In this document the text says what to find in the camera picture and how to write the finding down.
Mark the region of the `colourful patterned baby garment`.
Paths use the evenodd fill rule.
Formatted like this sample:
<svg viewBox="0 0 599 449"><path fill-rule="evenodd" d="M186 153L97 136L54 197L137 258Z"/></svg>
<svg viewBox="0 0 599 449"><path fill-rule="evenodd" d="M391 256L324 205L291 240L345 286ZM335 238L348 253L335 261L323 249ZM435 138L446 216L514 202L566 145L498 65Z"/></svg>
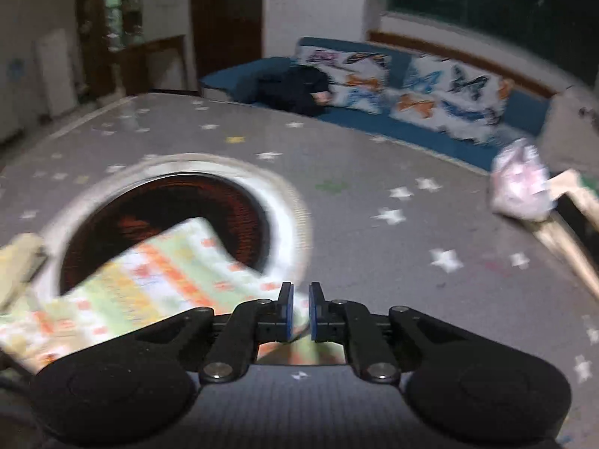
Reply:
<svg viewBox="0 0 599 449"><path fill-rule="evenodd" d="M203 219L136 244L63 295L44 293L34 270L49 257L33 233L1 249L1 349L33 373L194 307L225 314L245 301L274 300L283 282L234 260Z"/></svg>

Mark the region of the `round black induction cooktop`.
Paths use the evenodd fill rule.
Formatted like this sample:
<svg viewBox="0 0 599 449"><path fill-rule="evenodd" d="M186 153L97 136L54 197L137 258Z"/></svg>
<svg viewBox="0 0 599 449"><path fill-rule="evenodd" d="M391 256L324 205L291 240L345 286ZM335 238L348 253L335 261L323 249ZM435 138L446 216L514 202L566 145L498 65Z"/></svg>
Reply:
<svg viewBox="0 0 599 449"><path fill-rule="evenodd" d="M131 246L201 218L225 251L274 283L301 283L312 227L295 188L252 163L203 153L130 166L80 193L43 230L49 260L34 282L51 299Z"/></svg>

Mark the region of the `pink white plastic bag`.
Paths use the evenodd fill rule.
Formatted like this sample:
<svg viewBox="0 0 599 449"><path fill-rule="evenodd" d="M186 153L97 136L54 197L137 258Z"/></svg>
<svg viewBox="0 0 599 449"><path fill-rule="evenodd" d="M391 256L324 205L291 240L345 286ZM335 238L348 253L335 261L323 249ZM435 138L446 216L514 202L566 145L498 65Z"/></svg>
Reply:
<svg viewBox="0 0 599 449"><path fill-rule="evenodd" d="M537 148L524 138L513 141L492 160L492 211L520 221L545 221L554 208L548 180Z"/></svg>

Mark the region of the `dark clothing on sofa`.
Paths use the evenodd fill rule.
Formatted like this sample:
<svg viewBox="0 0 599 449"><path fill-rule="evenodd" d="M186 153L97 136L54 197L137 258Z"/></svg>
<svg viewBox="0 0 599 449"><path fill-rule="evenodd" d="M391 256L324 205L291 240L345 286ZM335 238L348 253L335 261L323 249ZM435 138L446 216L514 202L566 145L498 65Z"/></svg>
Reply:
<svg viewBox="0 0 599 449"><path fill-rule="evenodd" d="M270 109L315 117L332 98L329 76L313 66L293 65L257 79L255 102Z"/></svg>

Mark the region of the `left butterfly cushion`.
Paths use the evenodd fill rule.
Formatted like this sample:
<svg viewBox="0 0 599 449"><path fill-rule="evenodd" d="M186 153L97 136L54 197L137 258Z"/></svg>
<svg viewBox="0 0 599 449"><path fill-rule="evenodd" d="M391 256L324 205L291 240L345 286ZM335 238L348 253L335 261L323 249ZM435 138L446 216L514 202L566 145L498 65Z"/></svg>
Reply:
<svg viewBox="0 0 599 449"><path fill-rule="evenodd" d="M328 76L330 106L382 114L392 63L389 55L300 45L295 58L299 65L316 67Z"/></svg>

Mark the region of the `butterfly cushion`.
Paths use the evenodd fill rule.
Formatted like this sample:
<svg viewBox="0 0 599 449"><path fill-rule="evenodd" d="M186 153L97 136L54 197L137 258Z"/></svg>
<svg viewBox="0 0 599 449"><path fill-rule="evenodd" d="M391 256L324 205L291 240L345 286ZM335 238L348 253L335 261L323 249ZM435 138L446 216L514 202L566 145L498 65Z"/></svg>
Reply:
<svg viewBox="0 0 599 449"><path fill-rule="evenodd" d="M300 45L295 58L299 65L316 67L328 76L330 106L382 114L392 63L389 55Z"/></svg>
<svg viewBox="0 0 599 449"><path fill-rule="evenodd" d="M482 144L495 134L513 87L509 78L422 54L411 59L401 87L388 91L390 117Z"/></svg>

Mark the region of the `cream folded cloth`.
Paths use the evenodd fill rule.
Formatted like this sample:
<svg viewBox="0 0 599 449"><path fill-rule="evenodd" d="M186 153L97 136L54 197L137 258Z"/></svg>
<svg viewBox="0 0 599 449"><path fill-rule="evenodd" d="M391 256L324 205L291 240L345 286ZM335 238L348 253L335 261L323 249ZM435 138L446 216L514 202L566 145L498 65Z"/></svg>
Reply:
<svg viewBox="0 0 599 449"><path fill-rule="evenodd" d="M598 181L568 169L548 183L554 209L545 221L523 225L598 299Z"/></svg>

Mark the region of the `right butterfly cushion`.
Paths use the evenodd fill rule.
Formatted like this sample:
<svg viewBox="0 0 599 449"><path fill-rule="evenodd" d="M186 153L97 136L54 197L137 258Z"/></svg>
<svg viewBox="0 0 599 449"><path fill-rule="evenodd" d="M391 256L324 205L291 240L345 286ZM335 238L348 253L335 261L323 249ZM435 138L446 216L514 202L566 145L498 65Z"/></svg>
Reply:
<svg viewBox="0 0 599 449"><path fill-rule="evenodd" d="M509 78L422 54L411 59L401 87L388 91L390 117L482 144L495 134L513 87Z"/></svg>

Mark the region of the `blue sofa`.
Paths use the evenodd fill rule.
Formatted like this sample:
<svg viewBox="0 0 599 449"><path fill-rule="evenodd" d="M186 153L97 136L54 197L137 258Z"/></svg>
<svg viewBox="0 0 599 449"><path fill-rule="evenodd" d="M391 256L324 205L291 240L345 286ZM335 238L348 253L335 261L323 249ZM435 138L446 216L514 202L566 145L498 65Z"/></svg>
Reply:
<svg viewBox="0 0 599 449"><path fill-rule="evenodd" d="M389 49L371 43L359 43L327 39L326 37L302 37L297 46L314 46L334 51L358 51L384 53L391 57L390 83L400 84L411 59L411 54ZM228 95L234 95L238 82L261 71L283 70L294 62L292 57L271 57L241 64L213 72L199 79L204 89L216 89ZM536 139L541 134L545 117L549 109L549 98L527 90L514 89L508 99L504 114L505 124ZM368 114L361 110L345 110L334 107L319 117L320 120L351 128L365 133L390 137L411 145L421 147L456 159L473 167L488 171L492 159L499 152L499 146L493 143L476 144L474 142L453 139L446 134L425 130L416 125L395 120L389 110L382 114Z"/></svg>

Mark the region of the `wooden display cabinet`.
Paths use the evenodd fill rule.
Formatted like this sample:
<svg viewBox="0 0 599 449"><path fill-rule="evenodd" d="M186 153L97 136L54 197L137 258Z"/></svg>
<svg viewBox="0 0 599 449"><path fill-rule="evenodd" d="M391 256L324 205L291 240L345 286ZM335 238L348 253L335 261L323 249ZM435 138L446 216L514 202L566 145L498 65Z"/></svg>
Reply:
<svg viewBox="0 0 599 449"><path fill-rule="evenodd" d="M194 88L190 0L75 0L84 94Z"/></svg>

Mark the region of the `white refrigerator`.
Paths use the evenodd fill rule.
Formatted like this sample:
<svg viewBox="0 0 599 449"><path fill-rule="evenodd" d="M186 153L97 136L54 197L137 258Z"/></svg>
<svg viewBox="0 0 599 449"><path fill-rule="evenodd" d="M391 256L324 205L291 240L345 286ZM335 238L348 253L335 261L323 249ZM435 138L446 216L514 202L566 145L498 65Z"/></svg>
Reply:
<svg viewBox="0 0 599 449"><path fill-rule="evenodd" d="M78 104L66 31L57 28L41 37L36 52L49 115L61 117Z"/></svg>

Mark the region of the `dark wooden door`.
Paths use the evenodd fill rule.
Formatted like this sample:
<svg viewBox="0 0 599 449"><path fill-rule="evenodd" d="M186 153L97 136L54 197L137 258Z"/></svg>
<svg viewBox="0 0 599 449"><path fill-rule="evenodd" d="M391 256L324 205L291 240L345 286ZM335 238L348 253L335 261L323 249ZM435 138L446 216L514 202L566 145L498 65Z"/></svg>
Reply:
<svg viewBox="0 0 599 449"><path fill-rule="evenodd" d="M263 0L190 0L198 78L262 57Z"/></svg>

